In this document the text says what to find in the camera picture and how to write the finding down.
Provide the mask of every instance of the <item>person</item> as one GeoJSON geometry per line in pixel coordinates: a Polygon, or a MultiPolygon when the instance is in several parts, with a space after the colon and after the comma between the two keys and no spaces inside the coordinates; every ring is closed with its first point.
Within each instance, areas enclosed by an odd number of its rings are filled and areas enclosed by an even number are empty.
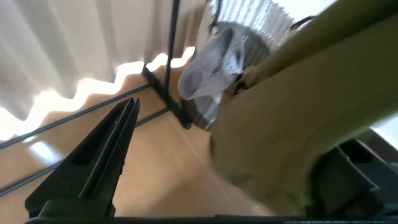
{"type": "Polygon", "coordinates": [[[304,215],[317,159],[398,111],[398,1],[337,1],[223,93],[215,169],[304,215]]]}

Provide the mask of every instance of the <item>metal pole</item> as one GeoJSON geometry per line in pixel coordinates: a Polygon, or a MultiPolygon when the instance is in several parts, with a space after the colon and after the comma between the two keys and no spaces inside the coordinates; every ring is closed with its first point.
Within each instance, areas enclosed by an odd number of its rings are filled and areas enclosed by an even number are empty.
{"type": "Polygon", "coordinates": [[[170,36],[169,36],[169,54],[167,57],[166,75],[164,80],[164,88],[166,97],[169,96],[170,70],[174,51],[175,31],[177,29],[178,9],[180,7],[180,0],[173,0],[172,19],[170,22],[170,36]]]}

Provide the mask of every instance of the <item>black object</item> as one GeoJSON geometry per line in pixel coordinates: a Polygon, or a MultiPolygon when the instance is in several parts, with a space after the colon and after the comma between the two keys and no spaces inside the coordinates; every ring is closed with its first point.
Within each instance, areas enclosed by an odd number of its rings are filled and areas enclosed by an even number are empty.
{"type": "MultiPolygon", "coordinates": [[[[169,81],[170,81],[170,65],[171,65],[171,59],[173,58],[173,48],[174,48],[174,39],[175,39],[175,31],[176,31],[176,27],[177,27],[177,16],[178,16],[178,9],[180,7],[180,1],[179,0],[174,0],[173,1],[173,11],[172,11],[172,19],[171,19],[171,23],[170,23],[170,40],[169,40],[169,56],[167,58],[167,66],[166,66],[166,72],[165,72],[165,85],[162,86],[162,84],[160,83],[160,81],[156,78],[156,76],[150,72],[146,66],[144,66],[144,69],[142,71],[142,75],[147,79],[147,81],[149,83],[142,85],[138,88],[135,88],[127,93],[124,93],[122,95],[116,96],[110,100],[104,101],[98,105],[92,106],[90,108],[87,108],[83,111],[77,112],[71,116],[68,116],[66,118],[63,118],[61,120],[58,120],[56,122],[53,122],[51,124],[48,124],[46,126],[43,126],[39,129],[36,129],[35,131],[32,131],[31,133],[27,133],[24,135],[21,135],[19,137],[16,137],[14,139],[11,139],[9,141],[3,142],[0,144],[0,149],[4,149],[10,145],[13,145],[17,142],[23,141],[31,136],[34,136],[36,134],[39,134],[43,131],[46,131],[48,129],[54,128],[60,124],[63,124],[67,121],[70,121],[72,119],[75,119],[81,115],[87,114],[91,111],[97,110],[98,108],[101,108],[105,105],[108,105],[110,103],[113,103],[117,100],[120,100],[124,97],[127,97],[133,93],[137,93],[138,91],[144,90],[148,87],[152,87],[154,88],[154,90],[156,91],[156,93],[161,97],[161,99],[166,103],[167,107],[138,121],[137,122],[137,126],[143,125],[148,121],[151,121],[154,118],[157,118],[158,116],[171,111],[176,118],[180,121],[181,125],[185,128],[185,129],[190,129],[191,125],[192,125],[192,121],[190,119],[190,117],[186,114],[186,112],[184,112],[184,110],[181,110],[181,108],[179,107],[179,105],[170,97],[169,95],[169,81]]],[[[25,184],[28,184],[30,182],[32,182],[33,180],[43,176],[44,174],[50,172],[51,170],[53,170],[54,168],[57,167],[58,164],[53,164],[51,166],[48,166],[46,168],[44,168],[43,170],[38,171],[35,174],[32,174],[20,181],[17,181],[11,185],[8,185],[4,188],[0,189],[0,196],[3,196],[5,194],[8,194],[9,192],[12,192],[15,189],[18,189],[19,187],[22,187],[25,184]]]]}
{"type": "MultiPolygon", "coordinates": [[[[25,201],[27,223],[358,223],[305,217],[114,217],[112,200],[136,126],[139,100],[120,102],[25,201]]],[[[361,223],[374,223],[363,220],[361,223]]],[[[392,218],[380,218],[394,223],[392,218]]]]}
{"type": "Polygon", "coordinates": [[[316,217],[398,215],[398,174],[356,139],[320,158],[313,169],[316,217]]]}

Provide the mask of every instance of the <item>black metal bar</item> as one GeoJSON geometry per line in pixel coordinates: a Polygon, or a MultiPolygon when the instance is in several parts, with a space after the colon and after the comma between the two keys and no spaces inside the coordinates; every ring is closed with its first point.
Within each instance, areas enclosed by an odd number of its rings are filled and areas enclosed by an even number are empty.
{"type": "Polygon", "coordinates": [[[170,111],[168,108],[164,108],[164,109],[161,109],[160,111],[158,111],[158,112],[156,112],[156,113],[154,113],[154,114],[152,114],[152,115],[150,115],[150,116],[138,121],[137,124],[136,124],[136,128],[141,126],[141,125],[143,125],[143,124],[148,123],[149,121],[152,121],[153,119],[157,118],[158,116],[160,116],[160,115],[162,115],[162,114],[164,114],[164,113],[166,113],[168,111],[170,111]]]}
{"type": "Polygon", "coordinates": [[[150,72],[146,66],[144,66],[144,68],[142,69],[142,74],[155,89],[156,93],[166,103],[170,111],[172,111],[173,114],[177,117],[181,125],[185,129],[190,129],[192,125],[191,118],[183,110],[180,109],[178,103],[174,102],[170,95],[165,94],[164,88],[160,84],[160,81],[155,77],[155,75],[150,72]]]}
{"type": "Polygon", "coordinates": [[[173,51],[174,51],[175,31],[177,30],[177,18],[178,18],[179,7],[180,7],[180,0],[174,0],[173,1],[172,18],[170,21],[169,54],[167,57],[166,74],[165,74],[165,80],[164,80],[164,88],[165,88],[165,96],[166,97],[169,97],[170,71],[171,71],[171,63],[172,63],[173,51]]]}
{"type": "Polygon", "coordinates": [[[73,120],[73,119],[78,118],[78,117],[80,117],[80,116],[82,116],[84,114],[87,114],[89,112],[97,110],[97,109],[99,109],[99,108],[101,108],[103,106],[106,106],[106,105],[108,105],[110,103],[118,101],[118,100],[120,100],[120,99],[122,99],[122,98],[124,98],[126,96],[129,96],[131,94],[137,93],[138,91],[145,90],[148,87],[150,87],[150,83],[147,83],[147,84],[142,85],[140,87],[137,87],[137,88],[135,88],[133,90],[130,90],[130,91],[126,92],[126,93],[123,93],[123,94],[120,94],[118,96],[115,96],[114,98],[106,100],[106,101],[104,101],[102,103],[98,103],[97,105],[94,105],[94,106],[89,107],[89,108],[87,108],[85,110],[79,111],[79,112],[77,112],[77,113],[75,113],[73,115],[67,116],[66,118],[62,118],[62,119],[60,119],[58,121],[52,122],[52,123],[50,123],[48,125],[45,125],[45,126],[43,126],[41,128],[38,128],[38,129],[32,131],[30,133],[23,134],[21,136],[18,136],[16,138],[13,138],[11,140],[3,142],[3,143],[0,144],[0,150],[6,148],[8,146],[11,146],[11,145],[13,145],[13,144],[15,144],[17,142],[23,141],[26,138],[29,138],[29,137],[34,136],[36,134],[42,133],[42,132],[44,132],[44,131],[46,131],[48,129],[54,128],[54,127],[56,127],[56,126],[58,126],[60,124],[63,124],[65,122],[67,122],[67,121],[73,120]]]}
{"type": "Polygon", "coordinates": [[[63,161],[63,159],[60,160],[60,161],[58,161],[58,162],[56,162],[56,163],[54,163],[54,164],[52,164],[51,166],[48,166],[48,167],[46,167],[46,168],[44,168],[44,169],[38,171],[37,173],[35,173],[35,174],[33,174],[33,175],[30,175],[30,176],[28,176],[28,177],[26,177],[26,178],[23,178],[22,180],[20,180],[20,181],[14,183],[14,184],[11,184],[11,185],[9,185],[9,186],[7,186],[7,187],[5,187],[5,188],[2,188],[2,189],[0,190],[0,197],[2,197],[2,196],[4,196],[4,195],[6,195],[6,194],[12,192],[13,190],[16,190],[16,189],[22,187],[22,186],[25,185],[25,184],[28,184],[28,183],[32,182],[32,181],[35,180],[35,179],[38,179],[39,177],[42,177],[42,176],[45,175],[45,174],[48,174],[49,172],[51,172],[51,171],[53,171],[55,168],[57,168],[57,166],[58,166],[62,161],[63,161]]]}

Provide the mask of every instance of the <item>curtain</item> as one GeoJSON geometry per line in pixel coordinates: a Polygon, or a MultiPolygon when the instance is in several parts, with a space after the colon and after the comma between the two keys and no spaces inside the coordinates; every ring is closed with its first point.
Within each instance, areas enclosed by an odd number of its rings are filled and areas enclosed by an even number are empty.
{"type": "MultiPolygon", "coordinates": [[[[181,1],[174,57],[194,45],[204,6],[181,1]]],[[[41,93],[73,99],[84,78],[114,83],[121,64],[166,53],[171,12],[172,0],[2,0],[0,129],[26,120],[41,93]]]]}

